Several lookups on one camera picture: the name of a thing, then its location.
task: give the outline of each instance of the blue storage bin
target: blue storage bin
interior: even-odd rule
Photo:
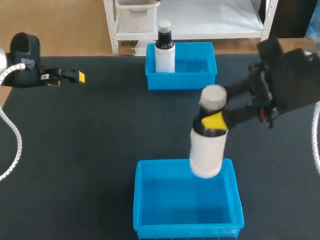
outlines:
[[[140,239],[236,238],[243,226],[230,159],[209,179],[196,177],[189,159],[138,162],[133,228]]]
[[[212,42],[176,42],[175,72],[156,72],[155,45],[146,49],[149,90],[203,89],[215,83],[217,64]]]

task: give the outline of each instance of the white bottle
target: white bottle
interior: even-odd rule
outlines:
[[[201,119],[218,113],[227,102],[227,91],[220,85],[209,85],[200,98],[200,114],[191,130],[190,168],[200,178],[216,176],[222,167],[227,130],[205,129]]]
[[[155,42],[155,71],[174,73],[176,45],[171,37],[171,22],[162,20],[158,24],[158,40]]]

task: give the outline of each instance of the black table surface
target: black table surface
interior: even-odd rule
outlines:
[[[217,55],[216,83],[246,77],[256,55]],[[148,91],[143,57],[49,57],[86,84],[14,89],[4,111],[20,130],[22,157],[0,182],[1,240],[129,240],[136,164],[188,158],[200,91]],[[240,240],[318,240],[320,177],[312,156],[314,106],[257,119],[228,133],[244,214]],[[0,121],[0,169],[16,139]]]

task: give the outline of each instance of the shelf leg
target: shelf leg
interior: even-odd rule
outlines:
[[[272,27],[272,22],[274,21],[275,12],[277,9],[277,4],[278,4],[278,0],[270,0],[269,1],[269,6],[267,8],[265,20],[264,20],[264,24],[263,24],[261,41],[269,38],[270,30]]]
[[[106,21],[108,23],[109,28],[109,35],[110,41],[112,46],[112,52],[114,54],[119,53],[119,44],[117,39],[117,27],[115,23],[115,16],[114,16],[114,1],[113,0],[103,0],[104,2],[104,10]]]

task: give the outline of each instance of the robotic arm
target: robotic arm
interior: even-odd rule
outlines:
[[[3,86],[29,88],[37,86],[59,85],[67,79],[73,83],[85,82],[85,75],[75,69],[47,68],[41,65],[39,39],[24,32],[16,34],[10,44],[10,52],[0,47],[0,74],[16,64],[24,64],[26,70],[9,74]]]
[[[211,178],[219,173],[229,129],[252,118],[272,128],[278,116],[320,101],[320,59],[316,53],[305,55],[302,49],[283,53],[277,39],[268,39],[257,47],[261,62],[249,67],[246,79],[226,87],[210,85],[202,91],[190,151],[190,167],[199,177]],[[230,109],[229,103],[245,93],[250,103]],[[317,129],[312,136],[316,159]]]
[[[85,82],[85,75],[75,69],[46,68],[41,66],[40,43],[36,36],[18,33],[10,45],[10,53],[0,47],[0,86],[29,88],[37,86],[59,85],[67,79],[73,83]],[[17,127],[6,116],[0,106],[0,117],[13,130],[17,140],[17,152],[11,166],[0,175],[0,181],[16,167],[22,152],[22,138]]]

